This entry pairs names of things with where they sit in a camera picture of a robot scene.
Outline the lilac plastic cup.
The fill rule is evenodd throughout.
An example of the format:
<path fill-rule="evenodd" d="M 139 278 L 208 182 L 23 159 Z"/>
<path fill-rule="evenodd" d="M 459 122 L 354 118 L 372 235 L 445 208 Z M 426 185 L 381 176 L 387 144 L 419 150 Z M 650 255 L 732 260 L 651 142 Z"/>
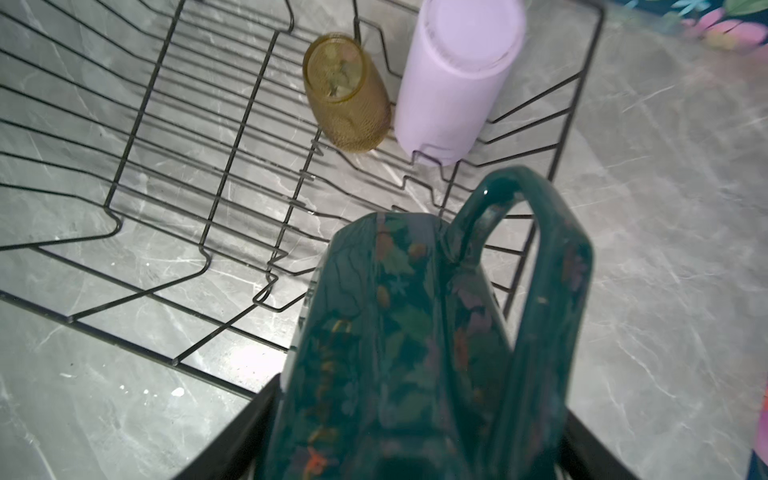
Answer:
<path fill-rule="evenodd" d="M 451 165 L 470 152 L 525 33 L 520 1 L 422 3 L 395 106 L 394 134 L 407 155 Z"/>

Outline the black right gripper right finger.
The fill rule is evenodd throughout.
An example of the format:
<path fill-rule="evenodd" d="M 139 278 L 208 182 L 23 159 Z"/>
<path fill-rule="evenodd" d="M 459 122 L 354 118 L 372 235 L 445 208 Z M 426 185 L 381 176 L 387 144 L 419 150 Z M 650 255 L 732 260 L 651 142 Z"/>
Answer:
<path fill-rule="evenodd" d="M 571 411 L 560 443 L 560 468 L 566 479 L 638 480 Z"/>

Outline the amber textured glass cup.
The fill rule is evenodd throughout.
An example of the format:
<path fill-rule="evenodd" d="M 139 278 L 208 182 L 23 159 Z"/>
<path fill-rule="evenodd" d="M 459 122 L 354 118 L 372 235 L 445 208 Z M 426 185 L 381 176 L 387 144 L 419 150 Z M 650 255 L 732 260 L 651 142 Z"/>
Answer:
<path fill-rule="evenodd" d="M 386 137 L 392 108 L 368 53 L 352 37 L 330 33 L 305 52 L 302 76 L 319 128 L 338 149 L 362 153 Z"/>

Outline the green mug cream inside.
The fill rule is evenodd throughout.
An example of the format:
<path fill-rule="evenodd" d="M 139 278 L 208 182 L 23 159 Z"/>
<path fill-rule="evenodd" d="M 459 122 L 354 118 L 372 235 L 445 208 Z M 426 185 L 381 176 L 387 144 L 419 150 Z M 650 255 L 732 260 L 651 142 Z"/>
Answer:
<path fill-rule="evenodd" d="M 540 231 L 509 333 L 482 264 L 518 203 Z M 286 358 L 258 479 L 552 479 L 592 245 L 530 168 L 458 214 L 376 212 L 339 230 Z"/>

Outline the black wire dish rack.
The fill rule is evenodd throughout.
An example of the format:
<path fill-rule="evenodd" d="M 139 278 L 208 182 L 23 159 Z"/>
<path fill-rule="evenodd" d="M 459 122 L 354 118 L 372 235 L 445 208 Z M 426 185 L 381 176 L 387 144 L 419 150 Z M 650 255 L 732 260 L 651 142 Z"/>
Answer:
<path fill-rule="evenodd" d="M 1 301 L 244 399 L 281 367 L 331 237 L 453 218 L 481 175 L 558 171 L 607 12 L 530 1 L 478 142 L 442 167 L 319 129 L 302 59 L 357 38 L 390 95 L 414 1 L 5 1 Z"/>

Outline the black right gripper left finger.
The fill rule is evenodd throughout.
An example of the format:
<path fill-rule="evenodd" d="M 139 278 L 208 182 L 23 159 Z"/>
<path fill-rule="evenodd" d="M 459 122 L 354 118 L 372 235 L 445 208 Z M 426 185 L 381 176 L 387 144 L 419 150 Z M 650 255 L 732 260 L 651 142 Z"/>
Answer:
<path fill-rule="evenodd" d="M 175 479 L 244 479 L 267 450 L 281 394 L 275 375 Z"/>

